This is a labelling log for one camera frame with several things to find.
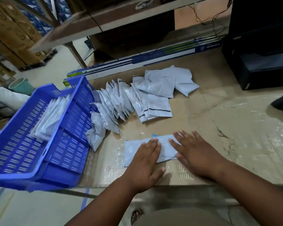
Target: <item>cardboard sheet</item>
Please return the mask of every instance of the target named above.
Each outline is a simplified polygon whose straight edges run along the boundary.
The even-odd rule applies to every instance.
[[[283,95],[283,87],[242,91],[227,65],[221,49],[180,57],[146,67],[91,80],[96,89],[117,78],[130,83],[145,70],[175,65],[190,69],[200,88],[185,97],[178,91],[170,99],[172,118],[155,118],[141,123],[136,113],[119,120],[120,134],[107,132],[96,152],[90,151],[79,186],[106,187],[121,176],[125,140],[162,136],[173,131],[197,130],[224,157],[261,177],[283,184],[283,112],[269,104]],[[166,167],[157,185],[209,184],[183,167],[178,160],[157,164]]]

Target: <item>foot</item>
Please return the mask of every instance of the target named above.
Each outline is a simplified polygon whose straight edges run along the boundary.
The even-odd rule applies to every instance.
[[[140,217],[143,215],[143,212],[139,210],[134,210],[131,216],[131,225],[133,225]]]

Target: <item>person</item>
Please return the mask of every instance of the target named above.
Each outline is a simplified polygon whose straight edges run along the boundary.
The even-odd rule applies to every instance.
[[[177,159],[192,173],[210,178],[223,186],[264,226],[283,226],[283,191],[252,172],[221,156],[196,131],[174,132],[181,144],[169,139],[178,151]],[[153,187],[166,169],[154,170],[161,143],[151,139],[136,152],[124,174],[112,182],[66,226],[117,226],[133,197]],[[199,209],[166,209],[139,217],[134,225],[231,225],[226,220]]]

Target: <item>teal plastic bin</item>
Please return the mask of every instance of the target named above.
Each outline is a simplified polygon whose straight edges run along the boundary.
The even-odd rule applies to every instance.
[[[9,86],[9,89],[17,92],[17,93],[23,93],[26,95],[31,95],[35,88],[29,84],[28,80],[26,78],[19,78],[15,81],[13,81]]]

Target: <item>white floor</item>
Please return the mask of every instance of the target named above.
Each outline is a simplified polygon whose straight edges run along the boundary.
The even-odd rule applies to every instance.
[[[74,45],[85,59],[91,50],[84,44],[85,38],[74,41]],[[58,89],[64,89],[63,79],[70,71],[79,69],[80,66],[74,59],[70,51],[63,46],[57,47],[58,54],[50,60],[45,67],[19,72],[16,78],[25,77],[34,87],[44,84],[54,83]],[[15,70],[10,63],[4,62],[10,69]],[[99,194],[101,189],[91,189],[91,194]],[[69,196],[63,194],[36,191],[28,193],[25,191],[15,191],[0,188],[0,226],[39,226],[54,225],[63,226],[68,220],[75,216],[92,199]],[[170,208],[170,206],[154,206],[151,204],[132,204],[126,211],[121,225],[130,226],[130,217],[134,208],[141,208],[145,213],[156,209]],[[224,219],[231,221],[235,226],[257,226],[256,221],[241,207],[207,207],[208,210],[219,214]]]

